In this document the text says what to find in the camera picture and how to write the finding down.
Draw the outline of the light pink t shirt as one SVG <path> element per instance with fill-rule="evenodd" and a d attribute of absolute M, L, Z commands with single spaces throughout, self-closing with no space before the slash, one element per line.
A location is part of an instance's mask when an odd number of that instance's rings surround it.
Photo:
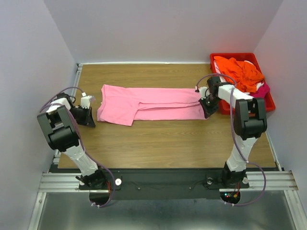
<path fill-rule="evenodd" d="M 103 85 L 97 121 L 132 126 L 134 121 L 204 120 L 193 89 L 124 88 Z"/>

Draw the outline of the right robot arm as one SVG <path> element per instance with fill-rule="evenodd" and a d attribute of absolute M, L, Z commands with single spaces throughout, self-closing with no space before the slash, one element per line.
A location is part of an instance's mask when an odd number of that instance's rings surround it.
<path fill-rule="evenodd" d="M 250 152 L 267 130 L 266 106 L 263 98 L 255 98 L 236 88 L 234 79 L 231 82 L 221 81 L 224 74 L 209 74 L 206 76 L 207 86 L 195 86 L 195 92 L 200 94 L 199 103 L 205 118 L 214 114 L 221 100 L 230 105 L 231 134 L 234 142 L 231 155 L 222 169 L 220 182 L 224 187 L 231 187 L 243 182 Z"/>

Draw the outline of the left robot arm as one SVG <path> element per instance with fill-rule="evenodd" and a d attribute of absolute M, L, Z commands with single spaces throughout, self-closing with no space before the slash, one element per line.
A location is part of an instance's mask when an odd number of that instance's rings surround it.
<path fill-rule="evenodd" d="M 50 148 L 68 156 L 81 171 L 76 179 L 90 189 L 101 189 L 107 177 L 102 167 L 86 153 L 77 130 L 78 125 L 95 127 L 92 100 L 93 96 L 83 92 L 81 104 L 75 106 L 72 97 L 61 92 L 41 108 L 37 120 Z"/>

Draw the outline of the red plastic bin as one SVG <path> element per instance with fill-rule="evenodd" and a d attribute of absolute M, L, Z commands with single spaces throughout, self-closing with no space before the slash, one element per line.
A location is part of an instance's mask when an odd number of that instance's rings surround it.
<path fill-rule="evenodd" d="M 256 59 L 256 57 L 253 53 L 212 53 L 212 54 L 210 54 L 212 73 L 216 73 L 215 68 L 214 68 L 214 63 L 213 63 L 215 56 L 221 56 L 221 57 L 224 57 L 226 59 L 235 58 L 237 61 L 249 62 L 249 63 L 253 64 L 257 68 L 258 71 L 261 72 L 259 64 L 257 62 L 257 59 Z M 221 77 L 221 81 L 222 82 L 228 82 L 223 77 Z M 246 95 L 251 96 L 250 95 L 251 93 L 248 93 L 248 92 L 244 92 L 244 93 Z M 271 111 L 275 110 L 275 104 L 274 104 L 274 101 L 271 97 L 270 92 L 265 96 L 264 101 L 265 101 L 265 107 L 266 107 L 267 112 L 271 112 Z"/>

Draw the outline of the orange t shirt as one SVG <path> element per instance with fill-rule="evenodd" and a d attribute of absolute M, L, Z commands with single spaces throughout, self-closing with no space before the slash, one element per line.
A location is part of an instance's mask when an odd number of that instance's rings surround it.
<path fill-rule="evenodd" d="M 221 56 L 215 56 L 214 62 L 221 74 L 230 76 L 226 81 L 234 83 L 242 92 L 256 93 L 259 89 L 258 84 L 263 83 L 264 75 L 257 68 L 246 61 L 237 61 L 235 58 L 226 59 Z"/>

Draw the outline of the magenta t shirt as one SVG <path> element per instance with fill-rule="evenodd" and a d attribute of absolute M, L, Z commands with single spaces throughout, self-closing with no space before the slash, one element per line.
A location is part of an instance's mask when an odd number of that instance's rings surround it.
<path fill-rule="evenodd" d="M 251 93 L 250 95 L 254 98 L 265 98 L 265 96 L 270 92 L 270 87 L 267 83 L 263 83 L 255 93 Z"/>

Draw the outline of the white round knob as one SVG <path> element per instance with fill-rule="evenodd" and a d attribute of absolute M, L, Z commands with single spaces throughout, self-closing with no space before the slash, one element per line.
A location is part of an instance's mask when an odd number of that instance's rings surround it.
<path fill-rule="evenodd" d="M 121 180 L 121 179 L 118 178 L 118 179 L 115 180 L 116 186 L 121 185 L 121 183 L 122 183 L 122 180 Z"/>

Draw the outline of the silver round knob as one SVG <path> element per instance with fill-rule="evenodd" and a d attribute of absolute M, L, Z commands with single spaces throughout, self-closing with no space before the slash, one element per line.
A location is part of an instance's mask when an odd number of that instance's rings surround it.
<path fill-rule="evenodd" d="M 211 177 L 208 177 L 206 179 L 206 183 L 207 183 L 207 185 L 211 185 L 213 183 L 213 179 Z"/>

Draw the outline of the small circuit board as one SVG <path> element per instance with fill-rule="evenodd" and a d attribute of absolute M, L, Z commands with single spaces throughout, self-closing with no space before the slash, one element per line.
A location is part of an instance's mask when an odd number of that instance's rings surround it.
<path fill-rule="evenodd" d="M 231 193 L 224 193 L 225 198 L 230 199 L 230 198 L 234 198 L 237 199 L 240 195 L 240 192 L 231 192 Z"/>

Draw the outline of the aluminium frame rail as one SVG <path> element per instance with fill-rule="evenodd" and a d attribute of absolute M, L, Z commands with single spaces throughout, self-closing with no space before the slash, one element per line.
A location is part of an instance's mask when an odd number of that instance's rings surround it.
<path fill-rule="evenodd" d="M 38 191 L 41 193 L 92 192 L 105 193 L 107 190 L 80 189 L 77 173 L 44 173 Z M 266 171 L 266 191 L 297 191 L 298 187 L 291 171 Z M 260 172 L 247 172 L 248 188 L 240 187 L 240 191 L 261 191 L 264 186 Z"/>

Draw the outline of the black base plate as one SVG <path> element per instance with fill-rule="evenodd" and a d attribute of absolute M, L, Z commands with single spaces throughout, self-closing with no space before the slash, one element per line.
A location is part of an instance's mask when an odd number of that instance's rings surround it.
<path fill-rule="evenodd" d="M 224 187 L 221 182 L 222 169 L 147 169 L 114 171 L 107 178 L 106 185 L 101 189 L 90 189 L 80 182 L 80 189 L 107 190 L 112 193 L 113 200 L 163 200 L 163 199 L 219 199 L 220 191 L 231 192 L 248 188 L 245 174 L 243 182 Z M 211 177 L 213 183 L 207 185 L 206 179 Z M 116 186 L 115 180 L 122 183 Z M 107 198 L 102 193 L 90 192 L 91 200 Z"/>

